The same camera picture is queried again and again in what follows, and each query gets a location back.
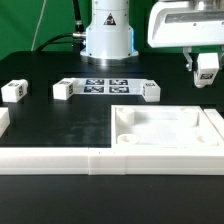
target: black square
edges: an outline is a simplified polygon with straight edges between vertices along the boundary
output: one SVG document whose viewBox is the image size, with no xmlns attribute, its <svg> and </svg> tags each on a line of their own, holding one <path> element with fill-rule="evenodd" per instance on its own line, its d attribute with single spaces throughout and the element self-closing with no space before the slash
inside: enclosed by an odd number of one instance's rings
<svg viewBox="0 0 224 224">
<path fill-rule="evenodd" d="M 156 86 L 154 83 L 146 83 L 145 86 Z"/>
<path fill-rule="evenodd" d="M 202 74 L 201 79 L 212 79 L 213 74 Z"/>
<path fill-rule="evenodd" d="M 119 80 L 119 79 L 111 79 L 110 80 L 110 85 L 111 86 L 127 86 L 128 85 L 128 80 Z"/>
<path fill-rule="evenodd" d="M 73 93 L 73 85 L 70 85 L 68 88 L 69 88 L 69 95 L 71 95 Z"/>
<path fill-rule="evenodd" d="M 104 79 L 87 79 L 86 85 L 104 85 Z"/>
<path fill-rule="evenodd" d="M 19 96 L 22 96 L 23 95 L 23 86 L 20 86 L 19 87 Z"/>
<path fill-rule="evenodd" d="M 67 81 L 61 81 L 59 84 L 61 85 L 69 85 L 71 82 L 67 82 Z"/>
<path fill-rule="evenodd" d="M 84 93 L 103 93 L 104 87 L 102 86 L 86 86 L 84 88 Z"/>
<path fill-rule="evenodd" d="M 9 83 L 8 86 L 10 86 L 10 87 L 17 87 L 18 85 L 19 85 L 18 83 Z"/>
<path fill-rule="evenodd" d="M 110 87 L 110 93 L 129 93 L 128 87 Z"/>
</svg>

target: white tray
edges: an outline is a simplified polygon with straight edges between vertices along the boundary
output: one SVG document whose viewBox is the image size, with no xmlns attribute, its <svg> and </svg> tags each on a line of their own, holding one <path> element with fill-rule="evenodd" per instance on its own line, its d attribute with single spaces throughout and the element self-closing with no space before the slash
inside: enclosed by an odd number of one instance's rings
<svg viewBox="0 0 224 224">
<path fill-rule="evenodd" d="M 182 108 L 197 111 L 196 123 Z M 123 114 L 126 126 L 117 112 L 122 109 L 129 113 Z M 224 122 L 216 110 L 112 106 L 111 122 L 112 149 L 125 157 L 125 174 L 224 174 Z M 134 137 L 118 142 L 123 134 Z"/>
</svg>

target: white cube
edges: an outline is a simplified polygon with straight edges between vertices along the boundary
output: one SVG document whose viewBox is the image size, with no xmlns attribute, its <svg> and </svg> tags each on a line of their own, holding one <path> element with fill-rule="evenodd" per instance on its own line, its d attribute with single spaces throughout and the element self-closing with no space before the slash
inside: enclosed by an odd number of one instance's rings
<svg viewBox="0 0 224 224">
<path fill-rule="evenodd" d="M 141 85 L 141 93 L 146 102 L 160 101 L 160 87 L 153 80 L 143 80 Z"/>
<path fill-rule="evenodd" d="M 1 88 L 2 101 L 16 103 L 27 94 L 28 82 L 25 79 L 12 80 Z"/>
<path fill-rule="evenodd" d="M 194 72 L 195 85 L 211 85 L 219 71 L 218 53 L 201 53 L 198 56 L 198 69 Z"/>
<path fill-rule="evenodd" d="M 74 93 L 78 81 L 76 78 L 64 78 L 53 85 L 53 96 L 57 100 L 67 100 Z"/>
<path fill-rule="evenodd" d="M 10 124 L 8 108 L 0 108 L 0 137 L 5 132 L 6 128 Z"/>
</svg>

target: white box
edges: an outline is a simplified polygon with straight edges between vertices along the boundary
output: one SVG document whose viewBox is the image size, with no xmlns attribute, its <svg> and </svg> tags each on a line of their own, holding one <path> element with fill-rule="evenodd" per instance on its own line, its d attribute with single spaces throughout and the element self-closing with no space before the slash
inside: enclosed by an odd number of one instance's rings
<svg viewBox="0 0 224 224">
<path fill-rule="evenodd" d="M 218 53 L 201 53 L 197 59 L 198 69 L 194 72 L 195 85 L 211 85 L 219 71 Z"/>
<path fill-rule="evenodd" d="M 134 124 L 116 122 L 121 108 L 135 111 Z M 125 174 L 224 175 L 224 122 L 206 113 L 198 106 L 112 106 L 111 145 L 125 157 Z"/>
<path fill-rule="evenodd" d="M 16 103 L 27 94 L 28 82 L 25 79 L 12 80 L 1 88 L 2 101 Z"/>
<path fill-rule="evenodd" d="M 67 100 L 74 93 L 74 88 L 77 85 L 76 78 L 64 78 L 60 82 L 53 85 L 54 99 Z"/>
<path fill-rule="evenodd" d="M 146 102 L 160 101 L 161 89 L 153 80 L 143 80 L 141 83 L 141 93 Z"/>
</svg>

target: black cable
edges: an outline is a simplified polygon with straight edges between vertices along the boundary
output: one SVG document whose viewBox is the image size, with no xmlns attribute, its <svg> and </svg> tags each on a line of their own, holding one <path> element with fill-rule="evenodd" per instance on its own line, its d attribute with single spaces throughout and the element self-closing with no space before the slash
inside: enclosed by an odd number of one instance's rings
<svg viewBox="0 0 224 224">
<path fill-rule="evenodd" d="M 75 13 L 75 20 L 76 21 L 81 20 L 81 14 L 80 14 L 78 0 L 73 0 L 73 8 L 74 8 L 74 13 Z"/>
<path fill-rule="evenodd" d="M 50 43 L 50 42 L 53 42 L 55 40 L 59 40 L 59 39 L 65 38 L 65 37 L 73 37 L 73 34 L 72 33 L 61 34 L 61 35 L 58 35 L 56 37 L 49 39 L 46 43 Z"/>
<path fill-rule="evenodd" d="M 52 44 L 80 44 L 80 43 L 76 43 L 73 41 L 60 41 L 60 42 L 46 42 L 44 44 L 42 44 L 41 46 L 39 46 L 36 51 L 40 52 L 42 51 L 45 47 L 47 47 L 48 45 L 52 45 Z"/>
<path fill-rule="evenodd" d="M 81 13 L 79 8 L 79 1 L 73 0 L 73 8 L 74 8 L 74 14 L 75 14 L 75 30 L 76 32 L 84 32 L 84 26 L 81 19 Z"/>
</svg>

